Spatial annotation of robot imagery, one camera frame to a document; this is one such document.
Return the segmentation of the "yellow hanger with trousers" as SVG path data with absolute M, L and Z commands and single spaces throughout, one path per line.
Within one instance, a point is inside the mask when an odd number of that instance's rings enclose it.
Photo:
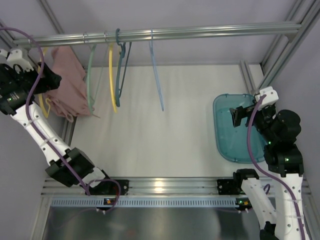
M 47 51 L 48 51 L 48 47 L 45 47 L 42 49 L 43 56 L 46 55 Z M 40 73 L 40 69 L 41 69 L 41 67 L 38 66 L 38 68 L 37 68 L 38 73 Z M 51 105 L 50 105 L 51 100 L 48 98 L 46 98 L 44 100 L 43 94 L 41 93 L 41 94 L 38 94 L 38 101 L 39 101 L 39 106 L 41 108 L 41 111 L 42 111 L 44 117 L 47 119 L 49 117 L 50 110 L 51 110 Z

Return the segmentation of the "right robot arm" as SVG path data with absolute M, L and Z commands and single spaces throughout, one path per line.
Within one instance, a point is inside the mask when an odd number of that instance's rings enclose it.
M 291 110 L 276 111 L 274 104 L 231 108 L 232 124 L 247 118 L 246 145 L 255 169 L 233 174 L 237 187 L 247 196 L 260 227 L 261 240 L 308 240 L 302 200 L 303 156 L 296 145 L 301 118 Z M 251 131 L 256 128 L 266 141 L 263 148 L 268 169 L 262 169 L 252 153 Z

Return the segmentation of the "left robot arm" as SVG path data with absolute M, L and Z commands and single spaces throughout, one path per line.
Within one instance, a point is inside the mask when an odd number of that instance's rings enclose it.
M 48 164 L 46 173 L 57 182 L 71 187 L 84 182 L 95 188 L 108 175 L 83 151 L 68 146 L 52 129 L 40 106 L 29 92 L 38 73 L 15 64 L 0 65 L 0 111 L 17 121 L 33 138 Z

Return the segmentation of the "pink trousers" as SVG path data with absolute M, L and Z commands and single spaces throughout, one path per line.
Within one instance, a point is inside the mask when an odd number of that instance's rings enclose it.
M 59 87 L 44 94 L 50 100 L 50 111 L 73 122 L 75 117 L 91 116 L 88 106 L 86 72 L 69 46 L 55 47 L 51 51 L 51 70 L 61 77 Z

